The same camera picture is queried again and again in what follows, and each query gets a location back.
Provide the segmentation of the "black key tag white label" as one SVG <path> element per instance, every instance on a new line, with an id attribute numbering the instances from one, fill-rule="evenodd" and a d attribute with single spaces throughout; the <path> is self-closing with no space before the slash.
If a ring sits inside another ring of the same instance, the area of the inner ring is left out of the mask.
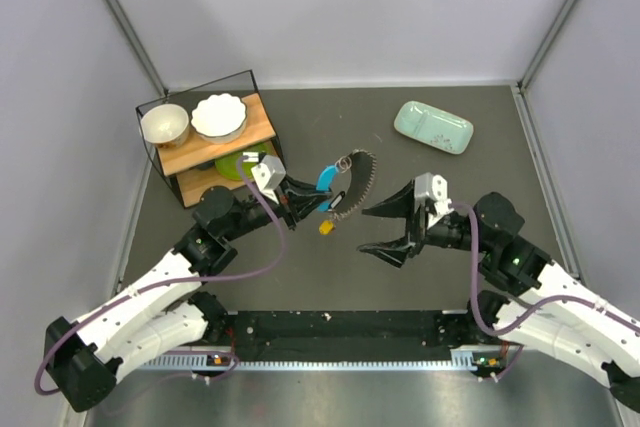
<path id="1" fill-rule="evenodd" d="M 334 210 L 345 198 L 346 192 L 339 192 L 328 204 L 329 210 Z"/>

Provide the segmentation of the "yellow key tag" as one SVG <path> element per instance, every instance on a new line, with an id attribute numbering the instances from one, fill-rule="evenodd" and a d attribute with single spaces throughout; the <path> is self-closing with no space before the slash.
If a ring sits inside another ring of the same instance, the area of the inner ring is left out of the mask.
<path id="1" fill-rule="evenodd" d="M 324 220 L 319 226 L 319 233 L 321 235 L 329 235 L 335 229 L 335 224 L 331 220 Z"/>

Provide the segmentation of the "metal key organizer blue handle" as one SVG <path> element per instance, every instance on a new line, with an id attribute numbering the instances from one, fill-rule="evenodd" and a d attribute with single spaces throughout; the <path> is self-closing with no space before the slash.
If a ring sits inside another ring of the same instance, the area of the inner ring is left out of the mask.
<path id="1" fill-rule="evenodd" d="M 334 210 L 326 211 L 334 222 L 346 219 L 362 205 L 373 186 L 376 170 L 376 156 L 367 150 L 356 149 L 340 157 L 319 174 L 316 186 L 326 190 L 331 189 L 337 175 L 350 174 L 344 200 Z"/>

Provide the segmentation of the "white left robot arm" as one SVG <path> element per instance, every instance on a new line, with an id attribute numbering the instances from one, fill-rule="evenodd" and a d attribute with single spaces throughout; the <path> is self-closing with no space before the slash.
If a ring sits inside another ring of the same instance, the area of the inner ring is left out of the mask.
<path id="1" fill-rule="evenodd" d="M 332 194 L 290 176 L 273 198 L 249 188 L 253 195 L 245 200 L 223 186 L 208 189 L 193 212 L 194 225 L 145 275 L 92 312 L 47 327 L 38 372 L 50 376 L 74 411 L 97 406 L 130 372 L 169 350 L 220 341 L 226 312 L 202 286 L 261 276 L 278 263 L 227 275 L 237 255 L 231 241 L 269 224 L 279 233 L 293 229 Z"/>

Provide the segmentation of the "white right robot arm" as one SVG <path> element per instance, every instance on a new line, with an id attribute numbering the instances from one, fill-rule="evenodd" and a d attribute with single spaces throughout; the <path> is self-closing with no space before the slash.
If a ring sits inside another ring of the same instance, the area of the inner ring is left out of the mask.
<path id="1" fill-rule="evenodd" d="M 426 246 L 470 253 L 466 327 L 474 340 L 498 338 L 534 349 L 587 374 L 629 409 L 639 409 L 638 319 L 522 237 L 524 219 L 502 194 L 491 192 L 469 206 L 449 198 L 443 177 L 425 174 L 364 212 L 404 220 L 401 238 L 359 248 L 394 267 Z"/>

